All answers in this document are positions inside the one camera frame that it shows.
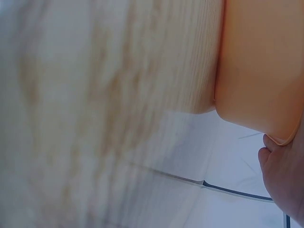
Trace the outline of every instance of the wooden surface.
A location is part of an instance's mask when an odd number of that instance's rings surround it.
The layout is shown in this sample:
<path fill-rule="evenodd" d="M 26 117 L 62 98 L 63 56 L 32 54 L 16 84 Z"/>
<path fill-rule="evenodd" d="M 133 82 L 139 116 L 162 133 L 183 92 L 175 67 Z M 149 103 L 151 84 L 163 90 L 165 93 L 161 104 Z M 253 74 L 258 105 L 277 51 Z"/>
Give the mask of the wooden surface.
<path fill-rule="evenodd" d="M 222 9 L 222 0 L 2 3 L 0 227 L 112 227 L 125 210 L 128 226 L 143 227 L 140 208 L 157 215 L 179 185 L 134 163 L 170 167 L 197 124 L 186 113 L 212 109 Z M 176 210 L 160 210 L 167 223 L 156 227 L 182 227 L 191 191 L 170 198 Z"/>

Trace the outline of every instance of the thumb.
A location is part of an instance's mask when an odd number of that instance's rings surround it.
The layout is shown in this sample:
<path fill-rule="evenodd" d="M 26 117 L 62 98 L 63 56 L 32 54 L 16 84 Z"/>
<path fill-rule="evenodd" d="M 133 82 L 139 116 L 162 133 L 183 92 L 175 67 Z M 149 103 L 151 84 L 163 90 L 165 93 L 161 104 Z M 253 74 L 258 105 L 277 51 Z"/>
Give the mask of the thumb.
<path fill-rule="evenodd" d="M 268 161 L 270 153 L 271 152 L 267 148 L 262 148 L 258 152 L 258 160 L 260 162 L 262 172 L 264 171 L 263 169 L 264 169 L 265 164 Z"/>

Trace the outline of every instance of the finger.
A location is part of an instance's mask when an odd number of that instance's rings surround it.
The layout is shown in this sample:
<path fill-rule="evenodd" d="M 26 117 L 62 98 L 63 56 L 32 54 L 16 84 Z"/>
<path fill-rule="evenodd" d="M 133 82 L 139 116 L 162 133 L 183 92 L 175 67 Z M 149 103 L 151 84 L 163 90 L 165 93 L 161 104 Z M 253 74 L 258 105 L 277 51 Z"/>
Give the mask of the finger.
<path fill-rule="evenodd" d="M 263 142 L 265 147 L 267 147 L 267 149 L 270 150 L 270 152 L 273 152 L 280 147 L 265 134 L 263 136 Z"/>
<path fill-rule="evenodd" d="M 271 152 L 265 147 L 258 151 L 258 160 L 260 162 L 260 166 L 261 166 L 262 171 L 263 171 L 263 168 L 264 168 L 265 164 L 268 161 L 268 158 L 269 158 L 270 154 L 271 154 Z"/>

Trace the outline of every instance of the human skin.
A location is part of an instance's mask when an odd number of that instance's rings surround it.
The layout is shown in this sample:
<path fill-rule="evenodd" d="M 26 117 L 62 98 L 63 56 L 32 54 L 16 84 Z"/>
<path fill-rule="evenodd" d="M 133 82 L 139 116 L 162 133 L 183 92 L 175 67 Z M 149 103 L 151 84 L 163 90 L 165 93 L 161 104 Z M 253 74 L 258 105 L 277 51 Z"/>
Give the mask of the human skin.
<path fill-rule="evenodd" d="M 259 150 L 263 179 L 278 207 L 304 227 L 304 118 L 294 140 L 278 146 L 267 135 Z"/>

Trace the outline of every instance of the orange plastic container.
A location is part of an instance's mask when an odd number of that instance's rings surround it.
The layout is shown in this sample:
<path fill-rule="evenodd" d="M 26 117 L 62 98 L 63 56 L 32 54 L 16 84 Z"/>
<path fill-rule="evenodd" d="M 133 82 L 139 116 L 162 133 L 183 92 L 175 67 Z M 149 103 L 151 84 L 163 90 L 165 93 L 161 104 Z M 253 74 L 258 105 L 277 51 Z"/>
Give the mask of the orange plastic container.
<path fill-rule="evenodd" d="M 219 116 L 288 144 L 304 108 L 304 0 L 227 0 L 221 45 Z"/>

